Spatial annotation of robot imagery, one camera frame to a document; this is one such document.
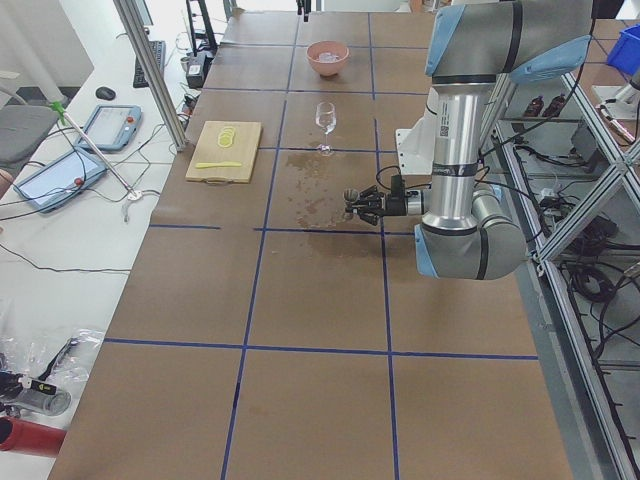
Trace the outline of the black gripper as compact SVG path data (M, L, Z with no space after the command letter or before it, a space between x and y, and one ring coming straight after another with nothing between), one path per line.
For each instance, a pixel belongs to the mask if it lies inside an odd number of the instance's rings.
M403 176L397 174L391 177L390 192L386 196L373 185L359 191L359 199L355 205L381 205L382 203L383 209L346 207L345 218L351 220L358 217L366 223L378 223L384 216L420 215L423 213L423 191L407 189Z

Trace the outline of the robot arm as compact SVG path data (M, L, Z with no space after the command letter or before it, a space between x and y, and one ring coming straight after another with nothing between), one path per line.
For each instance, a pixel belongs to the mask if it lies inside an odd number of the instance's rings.
M516 84L556 78L581 66L591 40L591 1L499 1L445 7L435 18L425 73L438 99L431 187L388 194L344 193L345 210L375 225L419 215L416 264L433 278L494 280L525 260L521 229L494 190L479 185L481 121L497 77Z

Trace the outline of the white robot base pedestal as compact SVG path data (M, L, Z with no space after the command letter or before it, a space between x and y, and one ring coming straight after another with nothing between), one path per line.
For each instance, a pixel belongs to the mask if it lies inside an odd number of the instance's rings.
M438 94L430 88L424 114L412 128L395 131L396 151L403 175L431 175L434 162Z

